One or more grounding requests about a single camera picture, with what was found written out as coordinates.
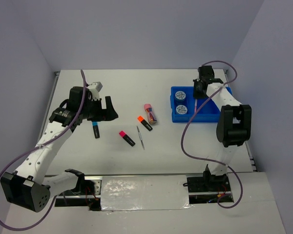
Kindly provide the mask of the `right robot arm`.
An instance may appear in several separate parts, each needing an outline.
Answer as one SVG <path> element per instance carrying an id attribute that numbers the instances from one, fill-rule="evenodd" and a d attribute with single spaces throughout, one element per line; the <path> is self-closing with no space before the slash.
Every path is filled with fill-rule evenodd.
<path id="1" fill-rule="evenodd" d="M 237 101 L 227 90 L 229 82 L 215 78 L 214 70 L 208 63 L 198 68 L 198 78 L 194 81 L 193 97 L 206 99 L 195 112 L 191 120 L 210 101 L 219 109 L 220 115 L 216 127 L 217 140 L 223 150 L 218 159 L 210 162 L 218 164 L 213 171 L 206 166 L 203 172 L 202 187 L 208 191 L 226 191 L 226 172 L 237 148 L 242 146 L 251 136 L 251 107 Z"/>

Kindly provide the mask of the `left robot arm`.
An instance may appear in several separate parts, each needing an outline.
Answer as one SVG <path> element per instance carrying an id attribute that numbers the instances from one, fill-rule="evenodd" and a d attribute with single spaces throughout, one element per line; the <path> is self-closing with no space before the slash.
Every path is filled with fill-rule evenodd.
<path id="1" fill-rule="evenodd" d="M 118 118 L 111 98 L 105 97 L 102 108 L 100 82 L 86 88 L 73 87 L 69 98 L 63 101 L 49 118 L 49 123 L 37 143 L 37 150 L 13 172 L 5 172 L 0 183 L 8 202 L 32 210 L 42 211 L 49 199 L 65 191 L 79 195 L 85 191 L 84 173 L 67 169 L 62 174 L 46 178 L 46 172 L 66 140 L 83 120 L 92 122 L 112 121 Z"/>

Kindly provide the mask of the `orange clear pen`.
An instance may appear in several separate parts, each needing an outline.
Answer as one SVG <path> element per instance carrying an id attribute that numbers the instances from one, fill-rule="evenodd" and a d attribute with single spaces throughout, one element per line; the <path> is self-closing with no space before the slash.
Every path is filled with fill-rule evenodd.
<path id="1" fill-rule="evenodd" d="M 195 102 L 194 102 L 194 113 L 196 113 L 197 108 L 198 108 L 198 99 L 195 99 Z"/>

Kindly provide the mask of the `thin grey pen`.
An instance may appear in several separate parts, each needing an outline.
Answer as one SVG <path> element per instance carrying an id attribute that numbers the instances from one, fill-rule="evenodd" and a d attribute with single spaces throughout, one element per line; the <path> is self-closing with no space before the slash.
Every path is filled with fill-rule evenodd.
<path id="1" fill-rule="evenodd" d="M 139 129 L 138 126 L 136 126 L 136 128 L 137 128 L 137 132 L 138 132 L 139 140 L 140 140 L 140 142 L 141 142 L 142 149 L 145 150 L 145 146 L 144 146 L 144 142 L 143 142 L 143 138 L 142 138 L 142 135 L 141 135 L 140 129 Z"/>

